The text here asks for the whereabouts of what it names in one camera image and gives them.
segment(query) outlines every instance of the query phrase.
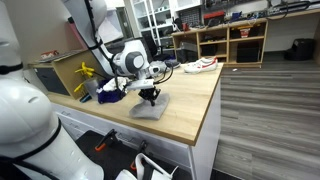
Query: gray cloth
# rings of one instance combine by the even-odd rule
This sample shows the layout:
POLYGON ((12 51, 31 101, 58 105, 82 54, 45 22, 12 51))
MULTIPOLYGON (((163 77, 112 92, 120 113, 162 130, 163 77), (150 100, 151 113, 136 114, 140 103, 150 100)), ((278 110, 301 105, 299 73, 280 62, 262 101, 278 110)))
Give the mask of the gray cloth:
POLYGON ((160 94, 155 100, 155 105, 151 106, 150 101, 142 99, 129 112, 133 118, 159 120, 170 100, 168 93, 160 94))

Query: chair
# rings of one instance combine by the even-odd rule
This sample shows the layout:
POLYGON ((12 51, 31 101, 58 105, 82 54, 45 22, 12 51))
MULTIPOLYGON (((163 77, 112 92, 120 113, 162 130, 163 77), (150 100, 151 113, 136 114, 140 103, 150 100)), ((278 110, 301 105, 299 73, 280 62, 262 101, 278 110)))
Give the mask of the chair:
POLYGON ((170 55, 169 54, 163 54, 163 47, 164 46, 157 46, 156 43, 154 42, 152 36, 148 35, 148 36, 143 36, 150 54, 153 58, 153 61, 165 61, 170 59, 170 55))

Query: box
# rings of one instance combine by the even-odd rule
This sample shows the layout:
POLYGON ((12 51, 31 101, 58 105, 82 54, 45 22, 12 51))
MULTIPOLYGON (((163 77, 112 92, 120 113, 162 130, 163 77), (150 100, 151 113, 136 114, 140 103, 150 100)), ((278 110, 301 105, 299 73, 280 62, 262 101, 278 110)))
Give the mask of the box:
POLYGON ((190 43, 190 42, 181 42, 180 43, 180 48, 184 50, 189 50, 189 51, 194 51, 197 52, 198 48, 196 44, 190 43))
POLYGON ((258 62, 260 59, 259 42, 239 43, 237 48, 237 63, 258 62))
POLYGON ((53 67, 35 67, 34 71, 48 91, 69 96, 53 67))
POLYGON ((216 21, 218 21, 219 24, 222 24, 224 22, 224 16, 225 16, 224 11, 218 11, 218 12, 205 14, 205 15, 203 15, 204 25, 208 25, 208 23, 211 19, 216 19, 216 21))
POLYGON ((201 56, 214 56, 218 51, 217 44, 208 44, 201 46, 201 56))
POLYGON ((185 49, 176 50, 177 61, 181 63, 194 62, 198 60, 198 53, 185 49))
POLYGON ((249 29, 249 33, 247 37, 254 37, 259 35, 260 31, 260 24, 255 26, 242 26, 242 27, 235 27, 230 29, 230 37, 231 39, 241 38, 241 29, 249 29))

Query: red object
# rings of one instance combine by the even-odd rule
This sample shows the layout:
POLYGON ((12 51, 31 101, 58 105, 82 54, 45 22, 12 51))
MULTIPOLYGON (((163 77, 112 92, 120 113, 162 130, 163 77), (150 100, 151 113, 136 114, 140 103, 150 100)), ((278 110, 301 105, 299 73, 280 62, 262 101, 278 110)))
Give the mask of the red object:
POLYGON ((241 29, 240 32, 241 32, 241 38, 248 37, 249 32, 250 32, 250 28, 241 29))
POLYGON ((183 29, 183 31, 189 31, 190 30, 189 25, 187 23, 182 23, 182 29, 183 29))
POLYGON ((217 12, 205 14, 205 15, 203 15, 203 18, 204 19, 209 19, 209 18, 214 18, 214 17, 218 17, 218 16, 224 16, 224 15, 225 15, 224 11, 217 11, 217 12))
POLYGON ((213 65, 214 63, 216 63, 216 61, 217 61, 217 58, 214 58, 214 60, 210 63, 210 64, 208 64, 208 65, 205 65, 205 66, 202 66, 202 68, 206 68, 206 67, 209 67, 209 66, 211 66, 211 65, 213 65))
POLYGON ((131 165, 130 165, 130 168, 133 170, 133 171, 136 171, 137 170, 137 167, 134 163, 134 161, 132 161, 131 165))
POLYGON ((95 147, 94 149, 99 152, 99 151, 101 151, 104 147, 106 147, 106 144, 105 144, 105 143, 101 144, 101 146, 99 146, 99 147, 95 147))

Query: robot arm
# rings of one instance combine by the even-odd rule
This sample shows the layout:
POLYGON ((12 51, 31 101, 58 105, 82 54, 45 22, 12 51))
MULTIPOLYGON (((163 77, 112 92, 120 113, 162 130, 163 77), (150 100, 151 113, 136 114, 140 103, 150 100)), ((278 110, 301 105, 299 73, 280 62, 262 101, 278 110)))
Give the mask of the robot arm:
POLYGON ((62 0, 69 10, 76 27, 89 50, 99 61, 105 72, 111 76, 132 76, 135 81, 127 85, 128 90, 148 89, 141 97, 155 100, 159 90, 155 89, 153 75, 159 73, 158 67, 150 67, 145 48, 140 40, 125 43, 121 53, 111 54, 98 34, 104 21, 107 7, 104 0, 62 0))

